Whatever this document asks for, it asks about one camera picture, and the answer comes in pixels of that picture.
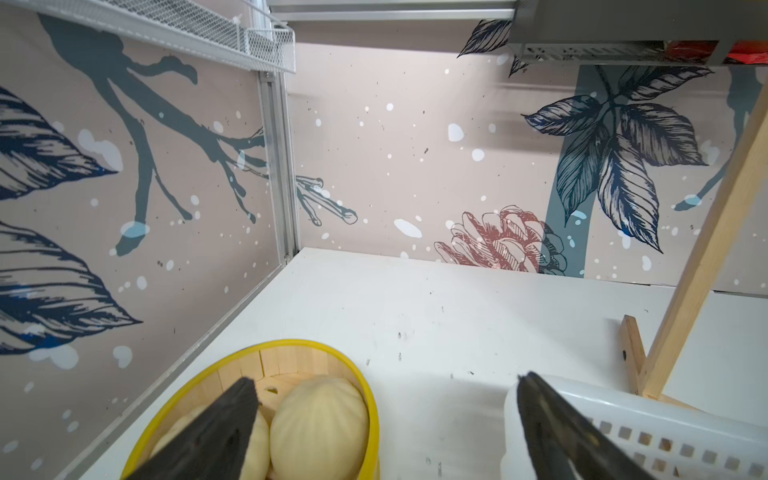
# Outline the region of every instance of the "white dot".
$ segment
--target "white dot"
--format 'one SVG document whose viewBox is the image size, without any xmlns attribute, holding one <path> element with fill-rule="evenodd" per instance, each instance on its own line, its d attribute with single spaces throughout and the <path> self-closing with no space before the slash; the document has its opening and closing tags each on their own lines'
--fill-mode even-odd
<svg viewBox="0 0 768 480">
<path fill-rule="evenodd" d="M 2 452 L 11 453 L 14 450 L 16 450 L 17 447 L 18 447 L 18 440 L 11 440 L 10 442 L 5 444 L 5 446 L 2 448 Z"/>
</svg>

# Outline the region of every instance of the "pine cone illustration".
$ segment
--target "pine cone illustration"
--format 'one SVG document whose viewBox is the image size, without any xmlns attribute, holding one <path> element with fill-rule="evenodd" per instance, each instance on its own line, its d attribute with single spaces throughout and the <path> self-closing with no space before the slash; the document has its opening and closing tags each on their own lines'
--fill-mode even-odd
<svg viewBox="0 0 768 480">
<path fill-rule="evenodd" d="M 435 242 L 446 262 L 564 275 L 567 263 L 560 237 L 532 212 L 515 205 L 498 214 L 483 214 L 482 222 L 464 212 L 451 233 L 451 245 Z"/>
</svg>

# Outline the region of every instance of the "blue leaf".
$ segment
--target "blue leaf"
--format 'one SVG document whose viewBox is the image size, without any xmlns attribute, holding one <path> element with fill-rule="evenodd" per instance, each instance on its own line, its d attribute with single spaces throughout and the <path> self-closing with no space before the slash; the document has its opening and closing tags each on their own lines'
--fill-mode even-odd
<svg viewBox="0 0 768 480">
<path fill-rule="evenodd" d="M 569 135 L 598 122 L 602 104 L 589 95 L 564 98 L 543 107 L 525 121 L 542 134 Z"/>
<path fill-rule="evenodd" d="M 0 200 L 114 173 L 80 153 L 38 111 L 0 87 Z"/>
<path fill-rule="evenodd" d="M 566 221 L 598 187 L 607 139 L 607 128 L 603 124 L 596 124 L 594 128 L 578 134 L 565 149 L 558 163 L 555 182 L 565 209 Z"/>
<path fill-rule="evenodd" d="M 621 108 L 621 134 L 651 165 L 706 165 L 694 126 L 683 115 L 659 104 Z"/>
<path fill-rule="evenodd" d="M 75 255 L 42 235 L 0 222 L 0 355 L 69 343 L 141 323 Z"/>
<path fill-rule="evenodd" d="M 707 67 L 629 67 L 619 78 L 619 94 L 632 100 L 650 100 L 680 87 L 691 78 L 709 75 Z"/>
<path fill-rule="evenodd" d="M 614 226 L 661 252 L 659 199 L 639 153 L 619 134 L 608 140 L 598 197 Z"/>
<path fill-rule="evenodd" d="M 507 44 L 512 20 L 481 20 L 472 31 L 459 57 L 468 53 L 485 53 Z"/>
</svg>

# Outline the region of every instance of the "wooden post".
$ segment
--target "wooden post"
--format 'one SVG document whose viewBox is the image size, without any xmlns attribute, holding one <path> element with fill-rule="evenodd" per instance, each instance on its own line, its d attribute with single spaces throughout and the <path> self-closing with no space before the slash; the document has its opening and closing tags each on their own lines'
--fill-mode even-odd
<svg viewBox="0 0 768 480">
<path fill-rule="evenodd" d="M 641 368 L 638 386 L 643 396 L 652 399 L 662 396 L 731 243 L 763 186 L 768 165 L 767 114 L 768 87 L 763 87 Z"/>
</svg>

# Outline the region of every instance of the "wooden frame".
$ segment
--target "wooden frame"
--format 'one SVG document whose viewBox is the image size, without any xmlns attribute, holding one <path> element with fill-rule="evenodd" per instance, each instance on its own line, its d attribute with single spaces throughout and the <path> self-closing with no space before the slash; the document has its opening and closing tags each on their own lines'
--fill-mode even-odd
<svg viewBox="0 0 768 480">
<path fill-rule="evenodd" d="M 636 395 L 687 406 L 664 395 L 664 385 L 741 230 L 744 217 L 763 186 L 766 166 L 768 87 L 763 87 L 647 357 L 635 318 L 624 316 L 621 323 L 622 356 Z"/>
</svg>

